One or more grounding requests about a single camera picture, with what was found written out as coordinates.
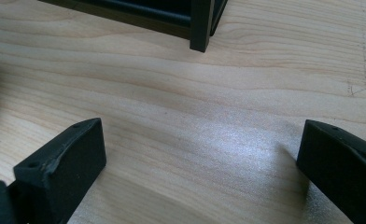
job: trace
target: screw hole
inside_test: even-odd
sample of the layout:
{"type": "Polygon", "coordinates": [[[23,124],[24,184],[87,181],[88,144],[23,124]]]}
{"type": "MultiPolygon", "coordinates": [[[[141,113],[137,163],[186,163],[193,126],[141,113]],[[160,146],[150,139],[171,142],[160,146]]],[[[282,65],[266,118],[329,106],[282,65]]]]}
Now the screw hole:
{"type": "Polygon", "coordinates": [[[40,162],[38,162],[38,161],[32,161],[31,163],[28,164],[28,167],[36,168],[39,164],[40,164],[40,162]]]}

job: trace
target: wood grain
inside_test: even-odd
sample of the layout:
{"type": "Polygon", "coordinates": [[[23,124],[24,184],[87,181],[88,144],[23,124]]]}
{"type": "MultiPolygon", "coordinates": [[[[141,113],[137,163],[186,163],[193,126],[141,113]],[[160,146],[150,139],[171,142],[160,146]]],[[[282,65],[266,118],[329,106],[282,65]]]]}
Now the wood grain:
{"type": "Polygon", "coordinates": [[[349,223],[295,158],[306,119],[366,140],[366,0],[230,0],[206,54],[0,0],[0,179],[94,117],[108,164],[69,223],[349,223]]]}

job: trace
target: black aluminum profile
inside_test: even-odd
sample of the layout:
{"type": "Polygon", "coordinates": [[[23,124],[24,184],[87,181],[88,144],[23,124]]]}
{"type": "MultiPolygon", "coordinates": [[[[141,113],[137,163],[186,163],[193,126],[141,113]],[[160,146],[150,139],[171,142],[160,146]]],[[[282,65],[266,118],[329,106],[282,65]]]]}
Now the black aluminum profile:
{"type": "Polygon", "coordinates": [[[64,224],[106,166],[100,119],[72,125],[0,181],[0,224],[64,224]]]}
{"type": "Polygon", "coordinates": [[[59,7],[186,38],[205,52],[227,0],[39,0],[59,7]]]}
{"type": "Polygon", "coordinates": [[[307,120],[297,166],[351,221],[366,224],[366,141],[307,120]]]}

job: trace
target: black object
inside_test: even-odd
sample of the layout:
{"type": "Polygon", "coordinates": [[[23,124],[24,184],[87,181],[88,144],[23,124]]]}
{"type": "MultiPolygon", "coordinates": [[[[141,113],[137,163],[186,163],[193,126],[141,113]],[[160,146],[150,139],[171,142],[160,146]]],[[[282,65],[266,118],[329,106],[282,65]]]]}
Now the black object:
{"type": "Polygon", "coordinates": [[[67,223],[106,166],[100,119],[77,123],[14,167],[0,181],[0,224],[67,223]]]}
{"type": "Polygon", "coordinates": [[[366,141],[307,120],[297,166],[354,223],[366,223],[366,141]]]}
{"type": "Polygon", "coordinates": [[[190,40],[205,52],[227,0],[40,0],[190,40]]]}

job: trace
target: light wooden surface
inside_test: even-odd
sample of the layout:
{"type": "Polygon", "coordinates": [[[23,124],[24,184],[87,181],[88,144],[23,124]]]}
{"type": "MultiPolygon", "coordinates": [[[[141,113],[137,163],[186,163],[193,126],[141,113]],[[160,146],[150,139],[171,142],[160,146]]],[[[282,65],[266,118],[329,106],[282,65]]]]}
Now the light wooden surface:
{"type": "Polygon", "coordinates": [[[230,0],[205,54],[0,0],[0,179],[95,117],[108,164],[69,223],[349,223],[295,158],[306,119],[366,140],[366,0],[230,0]]]}

